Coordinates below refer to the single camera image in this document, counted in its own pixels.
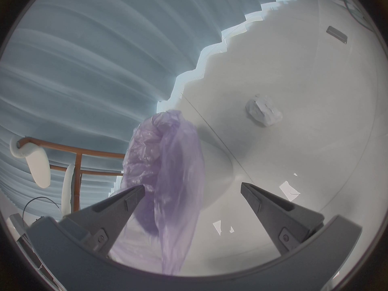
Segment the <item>wooden rail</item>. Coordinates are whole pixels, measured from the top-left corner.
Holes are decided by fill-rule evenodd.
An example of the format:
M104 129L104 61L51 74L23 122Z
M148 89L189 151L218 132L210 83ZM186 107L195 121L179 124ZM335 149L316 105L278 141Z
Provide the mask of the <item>wooden rail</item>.
M76 154L75 158L75 182L74 182L74 211L78 211L80 208L80 190L81 190L81 180L82 175L97 175L97 176L122 176L123 174L121 172L99 172L99 171L92 171L92 170L82 170L81 169L81 161L83 155L90 155L90 156L100 156L105 158L119 158L124 159L125 154L120 153L110 153L110 152L103 152L103 151L95 151L95 150L88 150L88 149L82 149L82 148L76 148L76 147L70 147L68 145L62 145L57 144L49 141L44 141L36 138L31 137L25 137L20 139L17 142L17 145L19 148L24 146L26 143L34 143L37 146L48 148L48 149L54 149L62 152L71 152ZM66 171L66 167L61 166L55 166L50 165L50 169L53 170L60 170L62 172Z

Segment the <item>white floor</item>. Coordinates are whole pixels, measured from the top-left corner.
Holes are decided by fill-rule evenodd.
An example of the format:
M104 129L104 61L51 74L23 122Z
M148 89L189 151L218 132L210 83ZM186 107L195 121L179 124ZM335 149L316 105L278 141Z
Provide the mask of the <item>white floor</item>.
M345 33L347 44L327 34L328 26ZM376 234L388 205L387 175L373 169L375 163L387 166L382 155L373 156L388 148L378 137L388 132L387 91L381 87L388 78L385 64L375 36L329 0L288 2L230 39L226 52L208 59L204 77L181 89L175 108L198 127L202 140L228 154L234 173L219 198L201 212L180 275L225 274L278 257L240 195L240 184L253 182L285 198L279 188L285 181L300 193L295 203L321 211L326 220L342 214L364 227L336 279L347 273ZM381 127L375 120L378 92ZM280 123L263 127L247 115L245 104L257 93L273 99L283 113ZM376 128L378 140L369 145ZM375 195L366 178L355 173L371 150L373 166L360 173L376 186ZM374 199L378 208L361 208L362 197L370 199L369 206ZM221 234L213 225L218 221Z

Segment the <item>blue curtain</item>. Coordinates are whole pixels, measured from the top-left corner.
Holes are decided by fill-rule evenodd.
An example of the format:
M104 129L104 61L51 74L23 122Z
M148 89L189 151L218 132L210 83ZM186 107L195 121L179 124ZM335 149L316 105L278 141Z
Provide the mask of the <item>blue curtain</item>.
M221 31L275 0L36 0L0 61L0 187L23 208L47 196L60 205L63 172L40 189L13 135L125 153L133 129L167 100L177 75L196 68ZM47 150L52 164L75 156ZM121 161L85 156L83 168L121 170ZM81 207L108 196L115 177L84 175ZM49 201L28 212L61 216Z

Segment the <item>black cable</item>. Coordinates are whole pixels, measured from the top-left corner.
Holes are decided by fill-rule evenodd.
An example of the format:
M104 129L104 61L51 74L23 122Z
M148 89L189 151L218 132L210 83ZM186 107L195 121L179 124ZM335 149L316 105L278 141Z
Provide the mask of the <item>black cable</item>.
M371 30L371 28L365 26L362 22L360 22L360 21L353 15L353 13L350 11L350 9L349 9L349 7L348 7L348 3L346 2L346 0L343 0L343 3L345 3L346 9L347 9L348 12L350 13L350 15L356 20L356 22L358 22L361 26L365 27L365 28L368 29L369 31L373 32L373 30Z
M46 196L38 196L38 197L35 197L35 198L31 199L31 200L25 205L25 207L24 207L24 209L23 209L23 213L22 213L23 226L25 226L25 225L24 225L24 212L26 211L26 208L27 208L28 204L29 204L30 202L32 202L32 201L38 199L38 198L45 198L45 199L48 199L48 200L51 201L54 205L57 206L57 208L58 208L59 211L61 211L61 209L59 208L59 206L58 206L52 199L49 199L49 198L46 197Z

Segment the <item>plastic bag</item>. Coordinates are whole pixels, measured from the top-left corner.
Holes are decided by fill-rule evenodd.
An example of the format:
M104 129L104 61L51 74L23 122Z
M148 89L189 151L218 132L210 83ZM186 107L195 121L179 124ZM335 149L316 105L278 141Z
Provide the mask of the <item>plastic bag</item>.
M275 108L273 101L268 96L256 95L254 99L247 102L245 109L255 120L267 127L283 119L283 114Z
M116 193L143 184L145 196L111 255L128 266L177 274L192 242L205 185L195 126L177 110L145 120L133 131L123 168Z

